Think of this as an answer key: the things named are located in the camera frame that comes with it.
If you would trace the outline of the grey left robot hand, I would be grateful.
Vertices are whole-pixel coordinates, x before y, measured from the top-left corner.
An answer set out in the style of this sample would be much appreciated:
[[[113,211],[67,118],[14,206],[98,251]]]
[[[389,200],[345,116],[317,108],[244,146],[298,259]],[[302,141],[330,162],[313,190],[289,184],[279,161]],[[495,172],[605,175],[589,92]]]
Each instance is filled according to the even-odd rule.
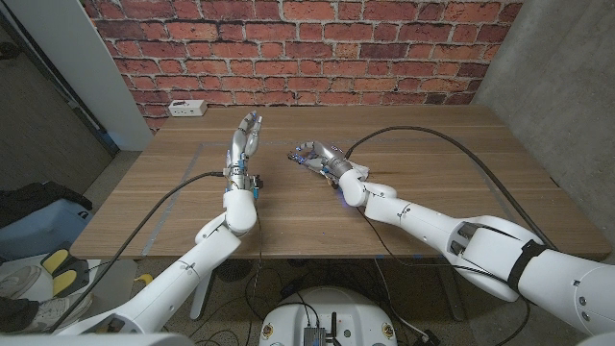
[[[234,131],[223,170],[228,191],[250,190],[255,184],[248,175],[248,163],[258,149],[261,123],[262,117],[256,111],[250,111]]]

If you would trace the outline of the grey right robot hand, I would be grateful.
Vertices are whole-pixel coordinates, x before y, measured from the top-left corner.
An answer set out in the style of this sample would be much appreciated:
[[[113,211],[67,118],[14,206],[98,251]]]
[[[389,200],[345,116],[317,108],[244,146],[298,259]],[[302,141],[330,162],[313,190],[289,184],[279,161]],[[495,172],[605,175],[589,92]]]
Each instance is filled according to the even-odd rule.
[[[339,148],[320,141],[302,143],[287,158],[324,176],[333,188],[338,188],[340,177],[353,168]]]

